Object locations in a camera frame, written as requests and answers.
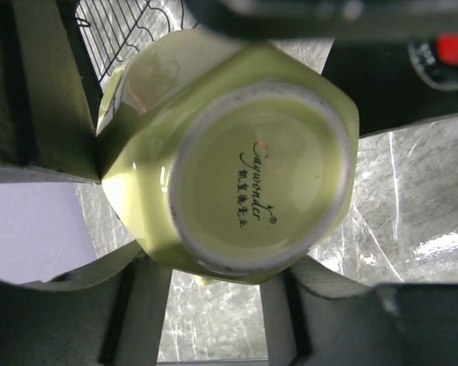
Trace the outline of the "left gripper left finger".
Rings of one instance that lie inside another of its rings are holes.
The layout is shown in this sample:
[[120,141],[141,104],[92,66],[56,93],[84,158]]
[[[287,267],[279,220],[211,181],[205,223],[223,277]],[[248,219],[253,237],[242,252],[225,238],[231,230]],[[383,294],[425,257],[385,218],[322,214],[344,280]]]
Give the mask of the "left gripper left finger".
[[0,281],[0,365],[155,365],[171,277],[131,242],[52,281]]

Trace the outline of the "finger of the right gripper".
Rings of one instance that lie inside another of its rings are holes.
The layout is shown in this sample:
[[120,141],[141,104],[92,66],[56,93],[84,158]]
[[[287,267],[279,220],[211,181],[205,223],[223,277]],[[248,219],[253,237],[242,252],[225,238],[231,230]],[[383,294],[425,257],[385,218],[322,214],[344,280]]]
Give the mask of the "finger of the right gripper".
[[0,1],[0,183],[98,182],[88,58],[73,3]]
[[458,1],[189,1],[246,40],[331,38],[323,75],[356,103],[363,136],[458,117]]

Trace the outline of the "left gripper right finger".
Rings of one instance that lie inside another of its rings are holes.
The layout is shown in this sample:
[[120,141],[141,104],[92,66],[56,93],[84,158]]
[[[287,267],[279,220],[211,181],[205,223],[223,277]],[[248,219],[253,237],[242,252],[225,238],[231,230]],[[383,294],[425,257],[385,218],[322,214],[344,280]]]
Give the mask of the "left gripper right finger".
[[458,365],[458,284],[369,287],[306,257],[260,293],[271,365]]

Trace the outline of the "yellow-green faceted mug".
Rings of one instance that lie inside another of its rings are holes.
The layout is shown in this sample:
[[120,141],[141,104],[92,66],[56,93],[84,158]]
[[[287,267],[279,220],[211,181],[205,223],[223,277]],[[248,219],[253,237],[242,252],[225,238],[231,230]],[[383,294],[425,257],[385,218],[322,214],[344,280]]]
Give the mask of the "yellow-green faceted mug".
[[261,284],[347,215],[359,131],[355,103],[273,44],[178,30],[105,86],[102,189],[155,262]]

